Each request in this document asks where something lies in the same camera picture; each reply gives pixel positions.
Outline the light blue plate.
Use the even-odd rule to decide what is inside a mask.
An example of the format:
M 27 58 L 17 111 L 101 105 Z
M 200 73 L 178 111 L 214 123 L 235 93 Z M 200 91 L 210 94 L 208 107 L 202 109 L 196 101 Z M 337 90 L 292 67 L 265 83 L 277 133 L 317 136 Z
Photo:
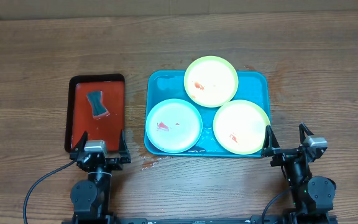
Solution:
M 181 99 L 167 99 L 156 104 L 145 121 L 146 136 L 159 150 L 170 154 L 192 148 L 202 133 L 200 112 Z

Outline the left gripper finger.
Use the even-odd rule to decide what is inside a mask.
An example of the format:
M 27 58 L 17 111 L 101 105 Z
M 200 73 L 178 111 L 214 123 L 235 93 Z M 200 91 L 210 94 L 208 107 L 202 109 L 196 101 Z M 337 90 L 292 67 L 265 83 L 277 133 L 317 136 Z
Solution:
M 73 147 L 73 152 L 81 152 L 85 148 L 85 144 L 88 140 L 88 133 L 85 131 L 82 136 L 80 137 L 80 140 L 75 144 Z
M 129 150 L 127 148 L 127 144 L 126 144 L 123 129 L 121 130 L 120 137 L 119 137 L 119 153 L 120 153 L 121 156 L 128 156 L 129 155 Z

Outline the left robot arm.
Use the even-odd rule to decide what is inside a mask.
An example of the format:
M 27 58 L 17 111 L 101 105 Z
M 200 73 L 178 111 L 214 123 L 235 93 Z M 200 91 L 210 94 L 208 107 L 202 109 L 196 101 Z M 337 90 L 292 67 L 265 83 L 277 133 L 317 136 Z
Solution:
M 119 157 L 109 158 L 103 140 L 89 140 L 84 132 L 70 152 L 70 159 L 87 173 L 87 179 L 77 182 L 70 193 L 73 204 L 72 223 L 118 224 L 120 219 L 110 211 L 112 172 L 123 170 L 131 163 L 124 131 L 119 136 Z

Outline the green plate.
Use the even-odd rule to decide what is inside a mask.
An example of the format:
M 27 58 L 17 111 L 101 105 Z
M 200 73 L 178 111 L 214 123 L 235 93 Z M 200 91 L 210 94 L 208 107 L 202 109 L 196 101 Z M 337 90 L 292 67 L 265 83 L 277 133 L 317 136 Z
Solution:
M 185 71 L 186 93 L 195 103 L 207 108 L 219 107 L 232 100 L 238 85 L 235 68 L 221 57 L 198 58 Z
M 247 100 L 234 100 L 220 107 L 213 119 L 213 133 L 220 145 L 237 155 L 250 155 L 263 148 L 266 112 Z

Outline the dark sponge with red base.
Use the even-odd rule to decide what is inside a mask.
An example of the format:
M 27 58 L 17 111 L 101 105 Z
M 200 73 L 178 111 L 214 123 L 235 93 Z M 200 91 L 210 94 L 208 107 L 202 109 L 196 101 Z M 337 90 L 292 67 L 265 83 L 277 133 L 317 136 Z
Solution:
M 103 105 L 102 91 L 91 91 L 86 94 L 86 97 L 91 106 L 92 115 L 94 119 L 101 119 L 102 117 L 109 115 L 109 111 Z

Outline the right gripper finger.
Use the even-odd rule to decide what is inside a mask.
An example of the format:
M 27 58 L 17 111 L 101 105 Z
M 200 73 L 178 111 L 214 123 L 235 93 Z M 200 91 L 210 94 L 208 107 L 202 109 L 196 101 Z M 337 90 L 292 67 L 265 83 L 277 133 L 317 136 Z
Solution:
M 271 125 L 267 125 L 265 129 L 265 139 L 262 152 L 273 152 L 280 149 L 277 138 L 274 135 Z
M 300 142 L 303 143 L 307 136 L 312 136 L 313 133 L 308 129 L 305 123 L 299 125 Z

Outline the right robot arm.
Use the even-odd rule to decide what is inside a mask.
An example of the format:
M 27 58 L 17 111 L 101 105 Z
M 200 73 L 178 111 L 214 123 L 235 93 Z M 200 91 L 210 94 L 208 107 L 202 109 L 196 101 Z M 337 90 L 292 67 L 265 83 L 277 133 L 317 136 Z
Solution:
M 298 147 L 281 149 L 271 126 L 266 126 L 263 156 L 272 158 L 272 167 L 281 168 L 288 189 L 269 201 L 256 223 L 337 223 L 337 218 L 329 215 L 334 207 L 335 181 L 314 176 L 310 170 L 310 163 L 321 158 L 328 142 L 314 135 L 304 123 L 299 125 L 299 134 Z M 270 206 L 286 194 L 291 194 L 294 207 L 268 218 Z

